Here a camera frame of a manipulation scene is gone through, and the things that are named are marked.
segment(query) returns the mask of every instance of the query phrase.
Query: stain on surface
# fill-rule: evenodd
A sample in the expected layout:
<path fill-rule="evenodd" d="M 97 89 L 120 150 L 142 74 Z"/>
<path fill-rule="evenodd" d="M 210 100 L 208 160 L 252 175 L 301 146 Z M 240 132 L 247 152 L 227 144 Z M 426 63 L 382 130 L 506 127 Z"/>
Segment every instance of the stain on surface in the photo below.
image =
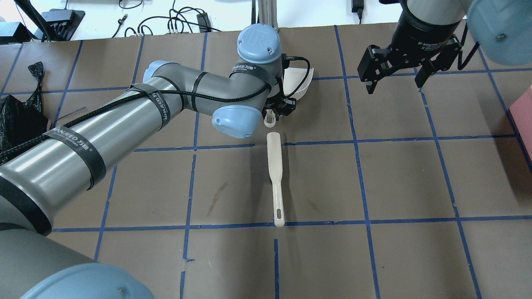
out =
<path fill-rule="evenodd" d="M 214 196 L 212 197 L 212 204 L 211 204 L 211 207 L 209 208 L 209 212 L 207 213 L 207 216 L 209 216 L 211 212 L 214 210 L 214 206 L 216 205 L 216 202 L 218 202 L 218 200 L 220 199 L 220 196 L 222 195 L 227 185 L 229 185 L 228 182 L 223 183 L 223 185 L 220 186 L 220 188 L 218 188 L 216 193 L 214 193 Z"/>

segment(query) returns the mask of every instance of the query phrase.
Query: white plastic object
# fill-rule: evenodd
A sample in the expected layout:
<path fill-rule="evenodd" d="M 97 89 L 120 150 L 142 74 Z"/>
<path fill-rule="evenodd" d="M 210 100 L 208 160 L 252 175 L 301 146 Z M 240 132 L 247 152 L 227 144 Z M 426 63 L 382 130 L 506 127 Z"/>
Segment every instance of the white plastic object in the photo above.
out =
<path fill-rule="evenodd" d="M 285 70 L 285 77 L 282 81 L 282 88 L 285 92 L 285 95 L 289 95 L 294 89 L 296 89 L 297 85 L 301 83 L 301 80 L 305 77 L 306 69 L 299 69 L 299 68 L 288 68 Z M 310 82 L 312 81 L 312 76 L 314 75 L 314 68 L 311 68 L 309 71 L 309 75 L 305 79 L 305 82 L 301 85 L 301 87 L 294 93 L 292 96 L 296 100 L 299 100 L 302 98 L 306 91 L 309 88 Z"/>
<path fill-rule="evenodd" d="M 273 128 L 277 119 L 272 109 L 266 109 L 266 116 L 264 117 L 264 125 L 268 128 Z"/>
<path fill-rule="evenodd" d="M 271 132 L 266 135 L 268 144 L 268 170 L 273 189 L 273 223 L 276 227 L 285 225 L 285 209 L 282 205 L 282 154 L 281 135 Z"/>

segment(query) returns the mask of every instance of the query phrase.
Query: blue tape line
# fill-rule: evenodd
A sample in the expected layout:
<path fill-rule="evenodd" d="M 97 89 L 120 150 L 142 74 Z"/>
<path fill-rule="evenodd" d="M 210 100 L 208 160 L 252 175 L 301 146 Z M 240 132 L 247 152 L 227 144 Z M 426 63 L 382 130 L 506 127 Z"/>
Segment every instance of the blue tape line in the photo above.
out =
<path fill-rule="evenodd" d="M 254 147 L 255 144 L 228 144 L 228 145 L 205 145 L 205 146 L 184 146 L 184 147 L 151 147 L 138 148 L 134 152 L 166 152 L 166 151 L 199 151 L 199 150 L 217 150 L 220 148 L 242 148 Z"/>
<path fill-rule="evenodd" d="M 403 142 L 403 141 L 426 141 L 434 140 L 434 137 L 416 137 L 416 138 L 391 138 L 391 139 L 360 139 L 358 143 L 368 142 Z"/>
<path fill-rule="evenodd" d="M 438 137 L 439 140 L 464 140 L 464 139 L 497 139 L 497 138 L 516 138 L 519 135 L 479 135 L 479 136 L 448 136 Z"/>
<path fill-rule="evenodd" d="M 393 73 L 389 77 L 415 76 L 414 73 Z"/>
<path fill-rule="evenodd" d="M 500 73 L 500 72 L 529 72 L 532 71 L 532 68 L 524 68 L 524 69 L 504 69 L 504 70 L 492 70 L 489 69 L 489 72 L 491 73 Z"/>
<path fill-rule="evenodd" d="M 273 239 L 273 252 L 275 252 L 275 299 L 279 299 L 279 240 Z"/>
<path fill-rule="evenodd" d="M 117 168 L 118 166 L 115 166 L 113 168 L 113 174 L 111 175 L 111 183 L 109 184 L 109 191 L 107 192 L 107 200 L 109 200 L 109 198 L 111 198 L 111 195 L 113 194 L 114 179 L 117 176 Z"/>
<path fill-rule="evenodd" d="M 52 232 L 82 232 L 82 231 L 99 231 L 99 227 L 75 227 L 75 228 L 54 228 Z"/>
<path fill-rule="evenodd" d="M 375 266 L 375 254 L 373 252 L 373 239 L 371 237 L 371 222 L 369 220 L 368 203 L 366 201 L 364 179 L 363 179 L 363 176 L 362 176 L 362 167 L 361 167 L 361 164 L 360 164 L 359 145 L 358 145 L 358 140 L 356 138 L 355 127 L 353 125 L 353 113 L 351 111 L 351 99 L 350 99 L 350 96 L 349 96 L 349 88 L 347 86 L 347 77 L 346 77 L 346 73 L 345 73 L 344 54 L 342 52 L 342 44 L 340 42 L 340 35 L 338 34 L 338 27 L 336 25 L 334 25 L 334 31 L 335 31 L 335 34 L 336 34 L 336 42 L 338 44 L 338 51 L 340 53 L 340 62 L 342 63 L 342 74 L 344 76 L 345 96 L 346 96 L 346 99 L 347 99 L 347 111 L 349 112 L 351 133 L 353 135 L 353 141 L 354 141 L 353 144 L 355 146 L 356 168 L 357 168 L 358 174 L 359 174 L 360 191 L 362 193 L 362 205 L 364 207 L 364 219 L 365 219 L 365 223 L 366 223 L 366 232 L 367 232 L 367 235 L 368 235 L 368 247 L 369 247 L 369 255 L 370 255 L 370 261 L 371 261 L 371 271 L 373 272 L 373 283 L 375 285 L 375 296 L 376 296 L 377 299 L 380 299 L 379 282 L 378 282 L 378 278 L 377 278 L 377 267 Z"/>
<path fill-rule="evenodd" d="M 461 221 L 529 220 L 532 215 L 463 217 Z"/>
<path fill-rule="evenodd" d="M 226 228 L 251 228 L 251 227 L 270 227 L 275 226 L 273 222 L 257 222 L 257 223 L 236 223 L 228 225 L 195 225 L 190 226 L 193 229 L 226 229 Z"/>
<path fill-rule="evenodd" d="M 106 227 L 104 231 L 145 231 L 145 230 L 180 230 L 186 229 L 185 225 L 163 225 L 163 226 L 132 226 L 132 227 Z"/>
<path fill-rule="evenodd" d="M 381 219 L 381 220 L 371 220 L 371 224 L 433 223 L 433 222 L 453 222 L 453 221 L 456 221 L 456 218 Z"/>
<path fill-rule="evenodd" d="M 532 215 L 512 215 L 512 216 L 476 216 L 460 217 L 460 221 L 508 221 L 508 220 L 532 220 Z M 398 223 L 435 223 L 453 222 L 454 218 L 420 218 L 420 219 L 376 219 L 370 220 L 371 224 L 398 224 Z M 287 222 L 285 226 L 332 226 L 332 225 L 365 225 L 365 220 L 344 220 L 344 221 L 301 221 Z M 143 230 L 182 230 L 182 229 L 231 229 L 231 228 L 253 228 L 253 227 L 274 227 L 273 222 L 257 223 L 237 223 L 227 225 L 168 225 L 168 226 L 135 226 L 135 227 L 105 227 L 104 231 L 143 231 Z M 99 227 L 80 228 L 56 228 L 52 232 L 83 232 L 99 231 Z"/>
<path fill-rule="evenodd" d="M 419 88 L 419 93 L 421 94 L 421 98 L 423 100 L 423 105 L 425 106 L 425 111 L 427 113 L 427 118 L 429 120 L 430 129 L 433 133 L 434 137 L 434 143 L 436 144 L 436 149 L 438 151 L 439 161 L 442 165 L 443 175 L 445 177 L 445 182 L 447 183 L 447 190 L 449 192 L 449 197 L 451 198 L 451 204 L 453 206 L 454 210 L 454 216 L 456 220 L 456 224 L 458 225 L 458 231 L 460 232 L 460 238 L 462 239 L 462 245 L 465 252 L 465 258 L 467 260 L 468 266 L 469 266 L 469 272 L 471 273 L 471 279 L 473 281 L 473 286 L 475 287 L 475 293 L 477 294 L 477 299 L 481 299 L 482 295 L 480 294 L 480 288 L 478 286 L 477 276 L 475 274 L 475 269 L 473 268 L 473 262 L 471 260 L 471 255 L 469 254 L 469 248 L 466 241 L 466 236 L 464 234 L 463 228 L 462 228 L 462 222 L 460 220 L 460 214 L 458 212 L 458 208 L 455 206 L 455 198 L 453 193 L 453 188 L 451 187 L 451 180 L 449 179 L 449 174 L 447 172 L 447 167 L 445 166 L 445 161 L 443 159 L 442 149 L 439 144 L 438 135 L 436 134 L 436 127 L 434 126 L 434 122 L 432 120 L 432 116 L 430 114 L 430 110 L 427 104 L 427 98 L 425 97 L 425 94 L 423 93 L 422 88 Z"/>
<path fill-rule="evenodd" d="M 144 47 L 144 36 L 140 38 L 140 46 L 138 48 L 137 63 L 135 64 L 135 71 L 133 72 L 133 79 L 131 80 L 131 84 L 135 83 L 135 79 L 137 79 L 138 65 L 140 64 L 140 57 L 142 56 L 143 47 Z"/>
<path fill-rule="evenodd" d="M 510 126 L 512 127 L 514 134 L 518 134 L 519 131 L 517 130 L 516 123 L 513 121 L 512 117 L 510 116 L 510 111 L 506 107 L 506 104 L 501 96 L 501 93 L 499 92 L 499 89 L 497 88 L 497 83 L 495 83 L 495 79 L 493 78 L 492 71 L 489 69 L 486 58 L 484 57 L 484 54 L 482 53 L 482 50 L 480 48 L 478 49 L 478 53 L 480 54 L 480 58 L 482 58 L 482 63 L 484 64 L 484 67 L 486 68 L 486 71 L 488 72 L 489 80 L 492 82 L 493 88 L 495 89 L 495 93 L 497 94 L 497 97 L 502 106 L 502 109 L 504 110 L 504 113 L 506 114 L 506 118 L 508 119 L 508 122 L 510 123 Z M 523 143 L 521 136 L 517 138 L 517 142 L 519 143 L 519 147 L 521 148 L 523 156 L 525 157 L 525 161 L 527 162 L 528 170 L 532 172 L 532 161 L 530 160 L 530 157 L 528 156 L 528 152 L 525 148 L 525 144 Z"/>
<path fill-rule="evenodd" d="M 319 80 L 337 80 L 337 79 L 343 79 L 343 76 L 335 76 L 335 77 L 314 77 L 312 78 L 312 81 L 319 81 Z"/>
<path fill-rule="evenodd" d="M 201 68 L 200 70 L 205 70 L 205 53 L 207 52 L 207 37 L 209 36 L 208 32 L 205 32 L 205 36 L 203 37 L 203 50 L 201 54 Z"/>
<path fill-rule="evenodd" d="M 308 142 L 285 142 L 282 146 L 295 146 L 295 145 L 320 145 L 320 144 L 352 144 L 352 140 L 331 140 L 331 141 L 308 141 Z"/>
<path fill-rule="evenodd" d="M 96 243 L 96 250 L 94 252 L 94 260 L 98 261 L 99 249 L 102 245 L 103 232 L 105 229 L 105 222 L 107 220 L 107 212 L 109 211 L 109 198 L 113 194 L 114 179 L 117 175 L 117 166 L 113 168 L 113 174 L 111 176 L 111 182 L 109 183 L 109 190 L 107 191 L 107 200 L 105 201 L 105 208 L 103 210 L 102 223 L 100 224 L 98 242 Z"/>
<path fill-rule="evenodd" d="M 242 147 L 254 147 L 255 144 L 229 144 L 229 145 L 206 145 L 197 146 L 197 150 L 215 150 L 218 148 L 242 148 Z"/>
<path fill-rule="evenodd" d="M 129 87 L 104 87 L 104 88 L 84 88 L 84 89 L 69 89 L 69 90 L 43 90 L 43 94 L 62 94 L 62 93 L 83 93 L 83 92 L 102 92 L 106 90 L 126 90 Z M 33 92 L 18 92 L 11 93 L 12 95 L 30 95 Z"/>
<path fill-rule="evenodd" d="M 446 72 L 436 72 L 436 74 L 483 74 L 486 73 L 485 70 L 475 70 L 475 71 L 446 71 Z"/>
<path fill-rule="evenodd" d="M 181 271 L 181 281 L 179 283 L 179 298 L 183 299 L 183 294 L 185 292 L 185 272 Z"/>
<path fill-rule="evenodd" d="M 98 234 L 98 242 L 96 243 L 96 250 L 94 252 L 94 260 L 98 261 L 99 256 L 99 249 L 102 246 L 102 238 L 103 238 L 103 231 L 105 227 L 105 220 L 107 219 L 107 212 L 109 210 L 109 201 L 105 202 L 105 208 L 103 211 L 103 217 L 102 217 L 102 224 L 100 225 L 99 234 Z"/>
<path fill-rule="evenodd" d="M 190 151 L 193 150 L 192 146 L 184 147 L 153 147 L 153 148 L 138 148 L 133 152 L 167 152 L 167 151 Z"/>
<path fill-rule="evenodd" d="M 200 113 L 196 112 L 196 122 L 194 123 L 194 151 L 198 150 L 198 127 L 200 126 Z"/>
<path fill-rule="evenodd" d="M 74 75 L 76 64 L 78 64 L 78 58 L 79 58 L 79 54 L 81 53 L 81 47 L 83 47 L 83 40 L 79 42 L 78 52 L 76 54 L 76 58 L 74 59 L 74 64 L 72 65 L 72 69 L 70 70 L 70 74 L 68 76 L 68 81 L 66 82 L 65 90 L 67 90 L 68 87 L 70 86 L 70 81 L 72 80 L 72 76 Z M 59 103 L 59 108 L 57 109 L 57 114 L 55 115 L 54 123 L 52 125 L 53 128 L 55 128 L 55 125 L 57 124 L 57 120 L 59 119 L 59 115 L 61 114 L 61 108 L 63 107 L 63 103 L 65 101 L 66 96 L 67 96 L 67 93 L 64 92 L 63 96 L 61 97 L 61 102 Z"/>
<path fill-rule="evenodd" d="M 4 86 L 2 87 L 2 90 L 0 91 L 0 94 L 2 96 L 4 95 L 5 88 L 7 87 L 7 83 L 9 82 L 9 79 L 11 78 L 11 75 L 13 74 L 13 71 L 15 70 L 16 62 L 19 60 L 20 53 L 22 52 L 22 47 L 24 44 L 20 44 L 19 51 L 16 53 L 15 60 L 13 61 L 13 65 L 11 66 L 11 69 L 9 70 L 9 73 L 7 74 L 7 77 L 5 78 Z"/>

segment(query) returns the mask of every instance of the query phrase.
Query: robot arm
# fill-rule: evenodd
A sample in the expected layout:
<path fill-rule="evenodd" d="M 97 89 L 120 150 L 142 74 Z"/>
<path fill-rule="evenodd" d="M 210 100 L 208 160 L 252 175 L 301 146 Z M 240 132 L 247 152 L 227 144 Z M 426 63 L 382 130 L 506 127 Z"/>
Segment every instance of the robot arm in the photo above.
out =
<path fill-rule="evenodd" d="M 229 78 L 156 61 L 108 105 L 2 156 L 31 148 L 0 167 L 2 298 L 153 298 L 124 271 L 50 239 L 52 220 L 122 158 L 183 109 L 212 115 L 212 124 L 247 138 L 264 107 L 282 106 L 283 60 L 277 32 L 254 24 L 238 37 L 240 60 Z"/>
<path fill-rule="evenodd" d="M 469 30 L 486 55 L 501 64 L 532 61 L 532 2 L 522 0 L 380 0 L 400 3 L 403 12 L 390 45 L 370 45 L 358 66 L 369 94 L 377 82 L 399 69 L 421 66 L 422 87 L 437 71 L 446 71 L 462 51 L 453 34 L 467 14 Z"/>

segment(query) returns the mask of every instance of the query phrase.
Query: black plastic bag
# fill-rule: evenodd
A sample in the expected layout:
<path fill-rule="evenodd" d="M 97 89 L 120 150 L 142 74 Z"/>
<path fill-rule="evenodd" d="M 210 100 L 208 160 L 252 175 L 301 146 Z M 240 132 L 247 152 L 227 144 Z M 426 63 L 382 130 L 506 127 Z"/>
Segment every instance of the black plastic bag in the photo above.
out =
<path fill-rule="evenodd" d="M 31 140 L 47 131 L 43 115 L 44 67 L 41 61 L 28 67 L 37 80 L 37 88 L 25 102 L 12 95 L 0 99 L 0 153 Z"/>

